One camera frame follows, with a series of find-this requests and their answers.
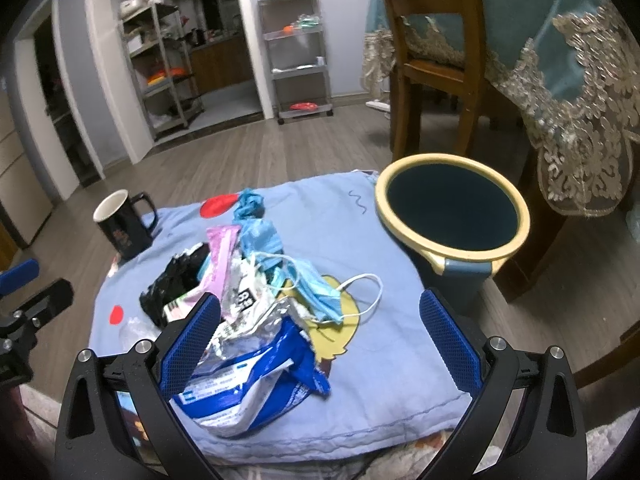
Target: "rolling cart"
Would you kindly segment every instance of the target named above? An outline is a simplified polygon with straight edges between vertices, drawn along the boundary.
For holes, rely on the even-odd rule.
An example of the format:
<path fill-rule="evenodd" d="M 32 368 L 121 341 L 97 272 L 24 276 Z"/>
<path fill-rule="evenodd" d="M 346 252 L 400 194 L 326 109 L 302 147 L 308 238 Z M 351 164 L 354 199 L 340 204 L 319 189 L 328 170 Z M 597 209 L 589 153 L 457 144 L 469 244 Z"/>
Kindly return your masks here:
<path fill-rule="evenodd" d="M 175 22 L 169 25 L 160 21 L 168 17 L 172 17 Z M 139 37 L 138 44 L 130 44 L 130 37 L 136 33 Z M 157 140 L 163 132 L 178 126 L 187 128 L 203 108 L 178 7 L 150 2 L 120 20 L 120 34 L 125 53 L 128 54 L 134 87 L 154 139 Z M 147 84 L 145 73 L 149 75 L 154 62 L 162 67 L 165 77 Z M 150 100 L 167 91 L 170 97 L 164 102 L 158 102 L 158 98 Z M 161 123 L 155 123 L 150 118 L 152 111 L 156 115 L 164 114 L 169 117 Z"/>
<path fill-rule="evenodd" d="M 332 116 L 334 106 L 318 0 L 258 0 L 258 7 L 278 106 L 278 124 L 312 114 Z M 315 18 L 317 24 L 292 26 L 303 15 Z M 292 108 L 305 103 L 317 107 Z"/>

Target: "blue snack bag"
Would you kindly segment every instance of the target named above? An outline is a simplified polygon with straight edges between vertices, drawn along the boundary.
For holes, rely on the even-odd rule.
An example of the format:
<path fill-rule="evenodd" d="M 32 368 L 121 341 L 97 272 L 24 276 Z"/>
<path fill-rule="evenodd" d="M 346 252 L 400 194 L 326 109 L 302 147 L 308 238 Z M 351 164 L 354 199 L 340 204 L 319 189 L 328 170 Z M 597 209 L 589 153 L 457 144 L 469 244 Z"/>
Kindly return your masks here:
<path fill-rule="evenodd" d="M 193 376 L 174 401 L 207 431 L 232 437 L 267 424 L 312 392 L 326 396 L 330 389 L 306 334 L 285 316 L 271 343 Z"/>

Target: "yellow bucket rim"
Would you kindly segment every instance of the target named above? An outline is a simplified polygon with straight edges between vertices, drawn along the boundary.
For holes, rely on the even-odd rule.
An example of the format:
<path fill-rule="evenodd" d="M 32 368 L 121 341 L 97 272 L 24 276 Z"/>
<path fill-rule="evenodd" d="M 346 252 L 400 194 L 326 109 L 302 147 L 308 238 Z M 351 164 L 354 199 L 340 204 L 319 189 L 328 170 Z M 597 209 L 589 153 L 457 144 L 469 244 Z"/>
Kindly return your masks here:
<path fill-rule="evenodd" d="M 508 243 L 494 249 L 490 249 L 487 251 L 465 251 L 454 247 L 448 247 L 438 244 L 433 240 L 429 240 L 428 238 L 420 236 L 412 229 L 409 229 L 407 225 L 405 225 L 404 222 L 402 222 L 401 219 L 399 219 L 391 209 L 391 206 L 389 205 L 389 202 L 386 198 L 386 192 L 392 180 L 396 176 L 398 176 L 399 173 L 406 170 L 407 168 L 421 166 L 423 164 L 450 164 L 452 166 L 465 168 L 488 178 L 494 184 L 500 187 L 502 191 L 505 192 L 505 194 L 509 197 L 511 203 L 513 203 L 513 206 L 516 209 L 516 215 L 518 217 L 518 228 L 514 237 Z M 499 262 L 497 266 L 497 268 L 499 268 L 499 266 L 505 260 L 507 260 L 510 256 L 518 251 L 518 249 L 522 246 L 524 241 L 527 239 L 527 236 L 529 235 L 531 226 L 529 209 L 527 208 L 526 202 L 524 202 L 522 195 L 516 189 L 516 187 L 511 182 L 509 182 L 506 177 L 504 177 L 497 171 L 492 170 L 492 168 L 489 168 L 488 166 L 481 164 L 480 162 L 471 160 L 470 158 L 466 158 L 464 156 L 451 155 L 450 153 L 422 153 L 420 155 L 411 155 L 396 160 L 395 162 L 387 166 L 378 177 L 375 195 L 378 215 L 380 216 L 385 226 L 399 240 L 401 240 L 403 243 L 405 243 L 418 253 L 425 256 L 428 260 L 431 261 L 432 264 L 434 263 L 434 258 L 430 258 L 430 255 L 425 253 L 433 253 L 432 255 L 435 256 L 435 260 L 440 260 L 440 258 L 450 258 L 462 262 Z M 444 268 L 434 268 L 434 270 L 438 274 L 441 274 L 442 272 L 438 271 L 444 270 Z"/>

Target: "surgical mask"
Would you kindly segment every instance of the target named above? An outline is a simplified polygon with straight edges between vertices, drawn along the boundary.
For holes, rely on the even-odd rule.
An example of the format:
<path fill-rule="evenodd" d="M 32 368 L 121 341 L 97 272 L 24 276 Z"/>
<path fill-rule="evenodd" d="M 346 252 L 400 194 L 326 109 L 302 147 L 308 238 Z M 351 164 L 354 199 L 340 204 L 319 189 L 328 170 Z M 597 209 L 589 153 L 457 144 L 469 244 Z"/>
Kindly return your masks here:
<path fill-rule="evenodd" d="M 277 293 L 284 290 L 293 290 L 294 288 L 300 293 L 300 295 L 306 300 L 306 304 L 312 311 L 310 319 L 318 324 L 324 323 L 342 323 L 342 320 L 347 317 L 359 317 L 363 316 L 371 309 L 375 308 L 382 298 L 383 285 L 382 280 L 376 274 L 358 274 L 348 280 L 342 282 L 336 288 L 329 285 L 322 276 L 316 271 L 315 267 L 306 260 L 293 259 L 286 254 L 265 254 L 255 253 L 252 254 L 250 260 L 256 261 L 258 256 L 277 258 L 284 260 L 282 266 L 282 272 L 286 278 L 292 281 L 291 286 L 282 287 L 284 280 L 281 280 L 279 275 L 280 267 L 275 267 L 273 273 L 273 279 L 271 280 L 270 287 L 273 290 L 274 296 Z M 376 299 L 365 310 L 357 314 L 342 314 L 342 307 L 340 305 L 340 294 L 351 283 L 357 280 L 369 279 L 375 281 L 378 286 L 378 295 Z"/>
<path fill-rule="evenodd" d="M 269 220 L 248 218 L 236 222 L 240 226 L 240 248 L 245 258 L 256 255 L 256 262 L 268 276 L 271 269 L 276 267 L 281 258 L 278 253 L 283 251 L 280 235 Z"/>
<path fill-rule="evenodd" d="M 297 277 L 296 290 L 320 322 L 342 322 L 340 291 L 329 285 L 310 262 L 296 260 L 295 265 L 286 262 L 283 270 L 292 282 Z"/>

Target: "wastebasket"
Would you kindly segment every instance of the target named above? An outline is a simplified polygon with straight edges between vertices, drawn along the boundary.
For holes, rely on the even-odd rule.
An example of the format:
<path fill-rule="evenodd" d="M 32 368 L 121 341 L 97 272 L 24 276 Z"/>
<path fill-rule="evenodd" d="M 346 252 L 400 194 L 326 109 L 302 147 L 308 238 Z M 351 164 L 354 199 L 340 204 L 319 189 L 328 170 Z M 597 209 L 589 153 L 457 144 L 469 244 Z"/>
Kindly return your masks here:
<path fill-rule="evenodd" d="M 527 205 L 515 186 L 469 158 L 424 153 L 397 160 L 376 184 L 378 215 L 405 248 L 424 286 L 457 311 L 524 243 Z"/>

